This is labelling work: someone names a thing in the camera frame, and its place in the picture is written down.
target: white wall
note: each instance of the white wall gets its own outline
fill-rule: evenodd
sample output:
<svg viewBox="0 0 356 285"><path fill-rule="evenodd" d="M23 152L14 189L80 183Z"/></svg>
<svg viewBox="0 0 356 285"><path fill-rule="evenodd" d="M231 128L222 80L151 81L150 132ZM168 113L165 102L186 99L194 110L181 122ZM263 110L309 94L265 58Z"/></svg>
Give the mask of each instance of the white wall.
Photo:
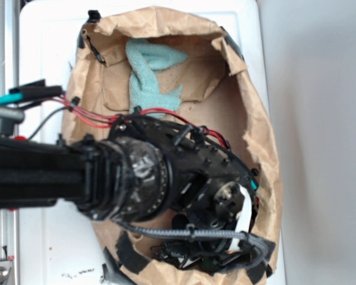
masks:
<svg viewBox="0 0 356 285"><path fill-rule="evenodd" d="M356 284L356 1L258 3L287 284Z"/></svg>

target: white surface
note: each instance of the white surface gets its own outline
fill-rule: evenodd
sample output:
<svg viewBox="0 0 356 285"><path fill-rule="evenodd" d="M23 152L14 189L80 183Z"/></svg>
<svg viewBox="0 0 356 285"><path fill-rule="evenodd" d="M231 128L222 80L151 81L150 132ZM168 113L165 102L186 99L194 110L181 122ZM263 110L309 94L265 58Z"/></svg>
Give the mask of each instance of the white surface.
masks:
<svg viewBox="0 0 356 285"><path fill-rule="evenodd" d="M258 2L287 282L356 284L356 1Z"/></svg>
<svg viewBox="0 0 356 285"><path fill-rule="evenodd" d="M37 0L28 4L20 16L20 84L45 78L48 85L62 84L66 88L70 68L75 62L78 33L88 18L88 10L99 10L105 17L147 5L161 5L192 12L224 26L241 47L252 81L268 107L258 10L254 0L225 0L221 5L163 0L126 3ZM40 118L55 107L49 104L28 112L20 133L29 135ZM54 118L36 139L55 142L60 125L61 117ZM61 202L55 208L21 210L20 223L21 284L98 284L104 261L89 221L76 212L73 205ZM268 280L268 285L285 284L282 250L279 254L278 270ZM89 274L77 274L91 268L95 270Z"/></svg>

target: teal handle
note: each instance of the teal handle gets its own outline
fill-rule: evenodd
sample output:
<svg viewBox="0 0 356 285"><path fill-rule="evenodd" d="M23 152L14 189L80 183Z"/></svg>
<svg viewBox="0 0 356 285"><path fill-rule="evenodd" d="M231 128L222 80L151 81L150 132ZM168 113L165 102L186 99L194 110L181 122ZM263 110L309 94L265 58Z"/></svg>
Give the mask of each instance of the teal handle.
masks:
<svg viewBox="0 0 356 285"><path fill-rule="evenodd" d="M21 93L6 94L0 97L0 105L15 103L22 99L23 99L23 95Z"/></svg>

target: gray braided cable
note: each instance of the gray braided cable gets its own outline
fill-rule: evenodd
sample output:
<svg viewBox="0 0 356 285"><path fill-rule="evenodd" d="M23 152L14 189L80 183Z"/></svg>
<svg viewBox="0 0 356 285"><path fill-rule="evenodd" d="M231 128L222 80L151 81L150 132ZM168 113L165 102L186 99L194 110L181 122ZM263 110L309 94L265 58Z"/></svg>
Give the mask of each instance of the gray braided cable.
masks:
<svg viewBox="0 0 356 285"><path fill-rule="evenodd" d="M238 239L247 240L259 251L259 255L250 263L245 264L243 268L253 268L260 264L269 252L266 244L260 242L256 236L245 232L234 232L232 230L200 230L200 229L146 229L143 227L132 226L122 221L116 221L126 230L130 230L140 235L156 239L185 239L185 240L208 240L208 239Z"/></svg>

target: black wire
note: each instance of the black wire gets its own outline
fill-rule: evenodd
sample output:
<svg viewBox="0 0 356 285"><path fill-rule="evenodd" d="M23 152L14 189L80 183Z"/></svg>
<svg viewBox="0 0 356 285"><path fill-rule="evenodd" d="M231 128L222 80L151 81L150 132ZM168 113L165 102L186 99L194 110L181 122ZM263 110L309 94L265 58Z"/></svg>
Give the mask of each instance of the black wire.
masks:
<svg viewBox="0 0 356 285"><path fill-rule="evenodd" d="M39 131L40 129L43 127L43 125L55 114L57 114L59 111L65 110L67 109L67 107L61 107L59 109L54 110L53 112L51 112L46 118L44 118L44 120L41 122L41 124L34 130L34 132L30 135L30 137L28 137L28 140L30 141Z"/></svg>

